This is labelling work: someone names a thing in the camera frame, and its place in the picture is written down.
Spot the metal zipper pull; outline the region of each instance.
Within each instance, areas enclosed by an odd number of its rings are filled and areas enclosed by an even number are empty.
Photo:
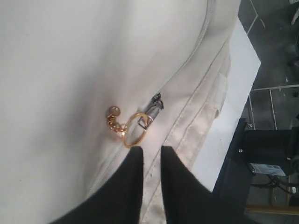
[[[144,110],[144,113],[149,117],[149,121],[144,122],[143,118],[139,119],[138,125],[144,130],[147,130],[149,126],[153,123],[155,118],[158,116],[161,110],[164,109],[164,103],[161,100],[161,94],[157,93],[152,99],[151,102],[147,105]]]

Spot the white surface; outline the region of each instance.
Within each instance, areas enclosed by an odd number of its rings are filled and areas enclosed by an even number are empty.
[[[230,54],[231,69],[228,76],[227,97],[221,114],[213,122],[192,168],[196,178],[210,191],[214,189],[261,64],[239,20],[230,40]]]

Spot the gray floor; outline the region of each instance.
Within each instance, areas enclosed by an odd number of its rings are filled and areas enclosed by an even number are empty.
[[[299,21],[290,25],[298,7],[298,3],[290,5],[289,0],[241,1],[240,21],[262,63],[242,114],[257,130],[299,126],[296,119],[299,114],[299,87],[281,87],[299,84],[299,62],[294,66],[288,65],[299,56]],[[264,175],[254,178],[255,183],[267,181]],[[276,189],[274,196],[277,206],[285,205],[285,193]],[[251,188],[248,203],[269,204],[269,190]],[[299,223],[299,216],[248,211],[246,214],[261,224]]]

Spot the sticker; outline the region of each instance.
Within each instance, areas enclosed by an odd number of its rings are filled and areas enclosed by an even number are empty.
[[[285,176],[284,171],[280,166],[277,165],[269,165],[269,164],[258,164],[258,163],[250,163],[255,169],[255,173],[258,174],[268,174],[274,176]]]

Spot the white garment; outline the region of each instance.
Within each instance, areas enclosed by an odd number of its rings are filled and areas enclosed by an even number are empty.
[[[95,192],[128,149],[106,125],[160,91],[141,143],[141,222],[164,221],[159,150],[187,167],[222,107],[239,0],[2,0],[0,220],[49,223]]]

